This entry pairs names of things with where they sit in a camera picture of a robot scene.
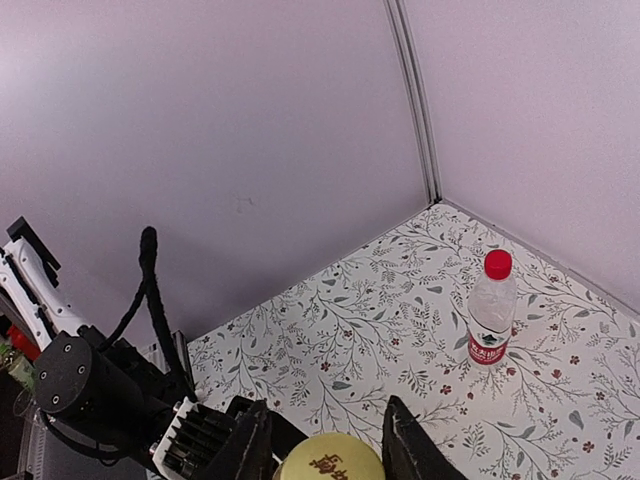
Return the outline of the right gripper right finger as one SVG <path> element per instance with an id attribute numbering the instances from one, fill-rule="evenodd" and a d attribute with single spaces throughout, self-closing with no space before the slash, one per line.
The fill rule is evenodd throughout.
<path id="1" fill-rule="evenodd" d="M 386 479 L 466 480 L 396 395 L 384 413 L 382 463 Z"/>

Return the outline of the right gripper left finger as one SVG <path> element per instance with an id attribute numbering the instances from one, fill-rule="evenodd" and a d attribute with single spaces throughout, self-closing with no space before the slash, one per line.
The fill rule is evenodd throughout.
<path id="1" fill-rule="evenodd" d="M 214 456 L 197 474 L 198 479 L 271 479 L 272 421 L 264 400 L 256 401 L 238 420 L 236 427 Z"/>

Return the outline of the yellow bottle cap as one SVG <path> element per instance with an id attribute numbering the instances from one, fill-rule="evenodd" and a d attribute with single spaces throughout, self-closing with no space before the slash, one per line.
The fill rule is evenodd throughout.
<path id="1" fill-rule="evenodd" d="M 343 433 L 325 433 L 298 444 L 273 475 L 279 480 L 385 480 L 379 455 Z"/>

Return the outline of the red cap water bottle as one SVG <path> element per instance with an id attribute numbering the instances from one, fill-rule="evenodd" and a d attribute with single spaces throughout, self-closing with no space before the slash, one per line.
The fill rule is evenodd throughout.
<path id="1" fill-rule="evenodd" d="M 517 286 L 512 275 L 502 281 L 489 279 L 482 271 L 467 301 L 468 353 L 480 366 L 493 366 L 504 357 L 515 318 Z"/>

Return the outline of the red bottle cap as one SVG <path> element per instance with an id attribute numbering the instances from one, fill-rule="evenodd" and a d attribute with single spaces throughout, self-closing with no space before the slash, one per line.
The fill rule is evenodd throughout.
<path id="1" fill-rule="evenodd" d="M 484 273 L 495 281 L 507 279 L 512 270 L 513 259 L 511 254 L 503 249 L 491 250 L 484 260 Z"/>

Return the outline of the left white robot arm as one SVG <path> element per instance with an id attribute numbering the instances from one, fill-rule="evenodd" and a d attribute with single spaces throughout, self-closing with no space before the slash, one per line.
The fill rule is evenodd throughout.
<path id="1" fill-rule="evenodd" d="M 110 335 L 78 315 L 58 291 L 60 264 L 25 218 L 1 248 L 1 312 L 35 343 L 34 396 L 42 423 L 70 449 L 102 462 L 129 458 L 156 469 L 150 452 L 173 420 L 176 403 L 196 398 L 161 301 L 155 272 L 158 240 L 142 230 L 142 278 Z M 166 367 L 148 361 L 123 337 L 147 307 Z"/>

